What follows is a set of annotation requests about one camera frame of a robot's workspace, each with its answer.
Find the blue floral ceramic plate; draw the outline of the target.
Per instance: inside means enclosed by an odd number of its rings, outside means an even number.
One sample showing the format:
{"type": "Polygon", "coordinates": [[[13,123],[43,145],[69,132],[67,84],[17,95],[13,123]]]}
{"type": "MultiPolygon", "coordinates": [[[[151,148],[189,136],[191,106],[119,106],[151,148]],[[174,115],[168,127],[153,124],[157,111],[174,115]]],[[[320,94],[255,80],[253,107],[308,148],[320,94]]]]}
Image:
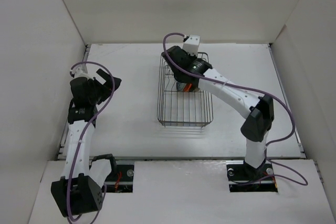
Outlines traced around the blue floral ceramic plate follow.
{"type": "Polygon", "coordinates": [[[180,83],[180,82],[177,82],[176,83],[176,90],[178,92],[183,92],[184,91],[184,88],[185,88],[185,84],[184,83],[180,83]]]}

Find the orange plastic plate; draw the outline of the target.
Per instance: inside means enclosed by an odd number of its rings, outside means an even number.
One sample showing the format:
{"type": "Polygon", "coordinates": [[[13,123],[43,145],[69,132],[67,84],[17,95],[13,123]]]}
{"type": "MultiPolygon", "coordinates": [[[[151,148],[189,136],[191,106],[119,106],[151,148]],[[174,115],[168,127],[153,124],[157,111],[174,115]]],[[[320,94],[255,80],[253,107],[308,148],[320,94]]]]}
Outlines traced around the orange plastic plate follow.
{"type": "Polygon", "coordinates": [[[194,91],[194,86],[191,83],[188,83],[188,84],[185,85],[183,91],[184,92],[193,92],[194,91]]]}

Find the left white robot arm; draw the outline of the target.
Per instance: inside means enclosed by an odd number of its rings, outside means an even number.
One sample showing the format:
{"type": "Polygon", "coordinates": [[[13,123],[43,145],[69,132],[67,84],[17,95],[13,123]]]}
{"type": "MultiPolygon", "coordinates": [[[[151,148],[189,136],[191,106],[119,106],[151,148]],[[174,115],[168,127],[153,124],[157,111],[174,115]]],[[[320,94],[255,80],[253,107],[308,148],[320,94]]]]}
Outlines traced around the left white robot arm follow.
{"type": "Polygon", "coordinates": [[[112,154],[90,158],[97,107],[107,104],[121,84],[121,79],[111,77],[103,69],[98,69],[96,74],[91,77],[80,67],[72,73],[66,163],[60,179],[51,184],[51,194],[62,216],[71,222],[83,214],[101,210],[104,182],[114,179],[118,172],[112,154]]]}

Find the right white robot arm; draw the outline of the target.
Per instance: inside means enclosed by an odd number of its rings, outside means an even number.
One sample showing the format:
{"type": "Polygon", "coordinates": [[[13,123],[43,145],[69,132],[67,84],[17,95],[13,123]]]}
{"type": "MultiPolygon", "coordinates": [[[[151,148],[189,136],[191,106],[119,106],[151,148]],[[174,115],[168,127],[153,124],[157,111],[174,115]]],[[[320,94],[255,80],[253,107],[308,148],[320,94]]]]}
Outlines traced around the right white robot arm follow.
{"type": "Polygon", "coordinates": [[[242,181],[253,181],[261,177],[265,167],[265,147],[268,132],[274,120],[274,102],[271,96],[258,97],[249,92],[231,87],[210,63],[191,56],[179,46],[173,46],[161,54],[170,66],[177,82],[190,84],[194,88],[216,96],[243,118],[240,131],[246,138],[246,155],[241,165],[228,169],[229,173],[240,172],[242,181]]]}

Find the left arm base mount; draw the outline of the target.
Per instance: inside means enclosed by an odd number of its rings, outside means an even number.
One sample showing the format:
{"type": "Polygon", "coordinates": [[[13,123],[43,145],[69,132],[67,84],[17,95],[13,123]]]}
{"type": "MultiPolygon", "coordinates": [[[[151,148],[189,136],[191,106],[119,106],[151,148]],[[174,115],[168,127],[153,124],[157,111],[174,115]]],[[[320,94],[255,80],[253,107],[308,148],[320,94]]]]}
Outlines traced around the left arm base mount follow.
{"type": "Polygon", "coordinates": [[[107,193],[132,193],[133,179],[134,164],[118,164],[117,171],[106,178],[107,193]]]}

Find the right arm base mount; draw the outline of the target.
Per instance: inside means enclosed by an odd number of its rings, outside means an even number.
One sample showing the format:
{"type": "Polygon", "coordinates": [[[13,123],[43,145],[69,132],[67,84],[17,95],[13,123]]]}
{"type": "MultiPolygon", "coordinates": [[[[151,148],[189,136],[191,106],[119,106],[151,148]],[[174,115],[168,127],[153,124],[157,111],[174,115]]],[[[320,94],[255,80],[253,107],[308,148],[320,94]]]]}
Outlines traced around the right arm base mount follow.
{"type": "Polygon", "coordinates": [[[271,164],[263,163],[259,168],[248,164],[227,164],[227,178],[231,193],[277,193],[278,188],[271,164]]]}

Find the aluminium table edge rail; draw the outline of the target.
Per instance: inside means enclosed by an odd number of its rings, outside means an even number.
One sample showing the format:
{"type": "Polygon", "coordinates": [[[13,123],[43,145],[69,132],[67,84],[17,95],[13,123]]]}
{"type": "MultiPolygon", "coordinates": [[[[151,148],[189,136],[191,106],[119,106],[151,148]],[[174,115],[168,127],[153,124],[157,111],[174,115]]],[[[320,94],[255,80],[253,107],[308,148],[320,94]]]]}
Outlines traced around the aluminium table edge rail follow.
{"type": "MultiPolygon", "coordinates": [[[[279,81],[279,84],[280,84],[280,87],[281,87],[281,91],[282,91],[282,95],[283,95],[285,104],[288,107],[288,109],[291,110],[288,99],[287,99],[287,96],[286,96],[286,92],[285,92],[285,89],[284,89],[284,85],[283,85],[282,80],[281,80],[280,72],[279,72],[279,69],[278,69],[276,61],[275,61],[275,56],[274,56],[273,51],[272,51],[272,43],[268,44],[268,49],[269,49],[269,52],[270,52],[270,56],[271,56],[276,74],[277,74],[277,78],[278,78],[278,81],[279,81]]],[[[295,135],[295,138],[298,142],[298,146],[299,146],[299,149],[300,149],[300,152],[301,152],[301,158],[307,158],[306,154],[305,154],[305,151],[304,151],[304,148],[303,148],[303,145],[302,145],[302,142],[301,142],[301,139],[300,139],[300,136],[299,136],[298,131],[297,131],[297,127],[295,127],[294,135],[295,135]]]]}

